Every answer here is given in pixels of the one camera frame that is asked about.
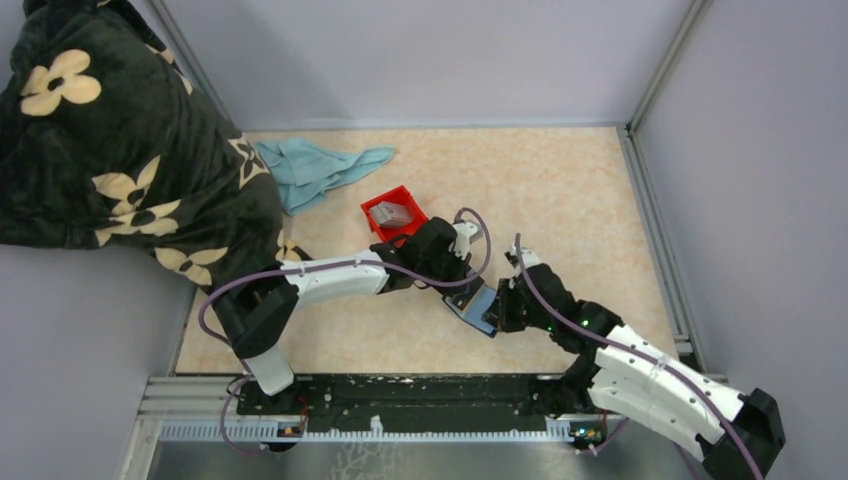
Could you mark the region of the red plastic bin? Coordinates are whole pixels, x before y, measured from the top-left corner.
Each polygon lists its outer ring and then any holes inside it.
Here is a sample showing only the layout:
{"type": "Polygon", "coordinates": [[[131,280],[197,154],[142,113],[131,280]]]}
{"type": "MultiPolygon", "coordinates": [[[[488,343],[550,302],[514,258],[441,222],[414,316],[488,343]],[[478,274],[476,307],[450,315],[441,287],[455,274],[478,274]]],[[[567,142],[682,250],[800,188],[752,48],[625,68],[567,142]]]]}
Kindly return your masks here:
{"type": "Polygon", "coordinates": [[[365,201],[360,208],[370,230],[382,242],[402,235],[413,235],[429,220],[403,185],[365,201]]]}

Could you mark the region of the navy leather card holder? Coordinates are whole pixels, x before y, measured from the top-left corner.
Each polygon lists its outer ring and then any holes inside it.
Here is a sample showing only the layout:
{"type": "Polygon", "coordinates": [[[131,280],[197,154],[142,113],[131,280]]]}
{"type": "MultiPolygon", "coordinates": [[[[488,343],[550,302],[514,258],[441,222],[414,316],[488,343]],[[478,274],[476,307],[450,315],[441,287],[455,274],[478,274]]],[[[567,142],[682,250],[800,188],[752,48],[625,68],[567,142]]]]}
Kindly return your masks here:
{"type": "Polygon", "coordinates": [[[477,277],[452,293],[443,295],[442,301],[461,321],[483,335],[494,338],[496,327],[488,323],[484,316],[495,296],[496,290],[488,286],[482,277],[477,277]]]}

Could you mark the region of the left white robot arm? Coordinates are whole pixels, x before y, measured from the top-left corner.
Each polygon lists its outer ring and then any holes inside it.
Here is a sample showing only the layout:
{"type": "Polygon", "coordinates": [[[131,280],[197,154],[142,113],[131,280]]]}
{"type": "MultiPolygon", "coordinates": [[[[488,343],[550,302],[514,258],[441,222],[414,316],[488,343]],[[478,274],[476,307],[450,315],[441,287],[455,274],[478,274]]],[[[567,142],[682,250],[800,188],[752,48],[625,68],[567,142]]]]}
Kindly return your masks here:
{"type": "Polygon", "coordinates": [[[261,389],[263,404],[285,414],[297,406],[300,388],[277,343],[294,312],[336,298],[408,289],[416,281],[445,296],[463,294],[485,270],[470,264],[479,239],[492,244],[482,218],[434,217],[411,235],[352,255],[284,263],[235,279],[210,293],[203,307],[215,309],[226,342],[261,389]]]}

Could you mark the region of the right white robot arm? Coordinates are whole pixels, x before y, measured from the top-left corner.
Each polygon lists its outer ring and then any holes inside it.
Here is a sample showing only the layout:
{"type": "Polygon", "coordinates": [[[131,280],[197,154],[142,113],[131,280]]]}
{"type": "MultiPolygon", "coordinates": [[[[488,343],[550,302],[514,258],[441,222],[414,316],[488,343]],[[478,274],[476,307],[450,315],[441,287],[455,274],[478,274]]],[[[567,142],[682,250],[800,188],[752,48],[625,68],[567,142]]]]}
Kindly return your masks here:
{"type": "Polygon", "coordinates": [[[621,316],[577,300],[549,265],[509,258],[498,285],[494,324],[502,332],[536,328],[573,364],[553,398],[576,412],[606,410],[671,440],[714,479],[763,479],[785,445],[776,399],[718,382],[665,354],[621,316]]]}

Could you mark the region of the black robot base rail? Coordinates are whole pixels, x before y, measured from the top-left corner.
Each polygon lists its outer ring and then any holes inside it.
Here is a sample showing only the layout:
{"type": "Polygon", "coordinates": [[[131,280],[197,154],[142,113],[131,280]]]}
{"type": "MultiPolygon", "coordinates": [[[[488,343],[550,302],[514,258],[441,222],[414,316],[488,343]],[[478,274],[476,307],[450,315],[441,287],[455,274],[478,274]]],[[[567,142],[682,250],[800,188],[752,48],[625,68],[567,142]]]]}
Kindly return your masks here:
{"type": "Polygon", "coordinates": [[[306,374],[280,393],[231,384],[236,411],[281,416],[278,442],[563,442],[594,454],[623,430],[558,375],[306,374]]]}

